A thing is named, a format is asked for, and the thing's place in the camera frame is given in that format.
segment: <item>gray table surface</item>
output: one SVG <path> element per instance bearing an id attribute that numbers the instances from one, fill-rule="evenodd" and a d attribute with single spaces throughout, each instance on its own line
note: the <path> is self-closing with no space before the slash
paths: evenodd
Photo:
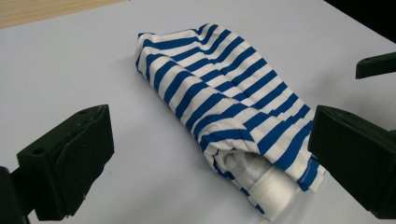
<path id="1" fill-rule="evenodd" d="M 360 59 L 396 45 L 324 1 L 134 0 L 0 30 L 0 165 L 13 171 L 16 153 L 42 134 L 80 109 L 109 104 L 116 153 L 62 223 L 268 223 L 210 169 L 134 67 L 138 33 L 207 22 L 244 37 L 312 108 L 396 128 L 395 74 L 354 78 Z M 326 174 L 316 194 L 299 194 L 274 223 L 395 221 L 376 219 Z"/>

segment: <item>cloth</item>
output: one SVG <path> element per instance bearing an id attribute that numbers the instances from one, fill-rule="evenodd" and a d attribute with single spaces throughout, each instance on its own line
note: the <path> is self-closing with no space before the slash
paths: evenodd
<path id="1" fill-rule="evenodd" d="M 242 37 L 216 24 L 140 34 L 136 68 L 210 166 L 269 220 L 325 172 L 307 150 L 313 111 Z"/>

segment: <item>blue and white striped fabric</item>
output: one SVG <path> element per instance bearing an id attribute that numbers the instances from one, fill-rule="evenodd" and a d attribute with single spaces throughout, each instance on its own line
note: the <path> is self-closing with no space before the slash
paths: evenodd
<path id="1" fill-rule="evenodd" d="M 211 167 L 265 217 L 297 189 L 316 191 L 325 170 L 307 150 L 314 113 L 243 38 L 216 24 L 140 34 L 135 57 Z"/>

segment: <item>folded shirt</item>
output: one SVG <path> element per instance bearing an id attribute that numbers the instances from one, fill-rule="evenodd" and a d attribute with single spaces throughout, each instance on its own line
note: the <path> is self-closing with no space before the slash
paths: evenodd
<path id="1" fill-rule="evenodd" d="M 140 34 L 136 68 L 191 131 L 210 166 L 276 219 L 324 168 L 307 150 L 313 111 L 242 37 L 216 24 Z"/>

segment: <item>black mechanical part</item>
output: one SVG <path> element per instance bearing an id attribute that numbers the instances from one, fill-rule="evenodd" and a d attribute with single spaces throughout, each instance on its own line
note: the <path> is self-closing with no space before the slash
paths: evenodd
<path id="1" fill-rule="evenodd" d="M 319 105 L 311 151 L 377 218 L 396 218 L 396 135 L 341 109 Z"/>
<path id="2" fill-rule="evenodd" d="M 396 52 L 366 58 L 356 65 L 356 78 L 396 72 Z"/>
<path id="3" fill-rule="evenodd" d="M 20 168 L 11 175 L 3 169 L 7 183 L 0 195 L 7 185 L 7 199 L 17 204 L 10 209 L 22 223 L 33 209 L 39 220 L 73 216 L 113 153 L 108 105 L 81 110 L 18 153 Z M 2 218 L 8 217 L 2 214 L 0 223 L 20 223 Z"/>

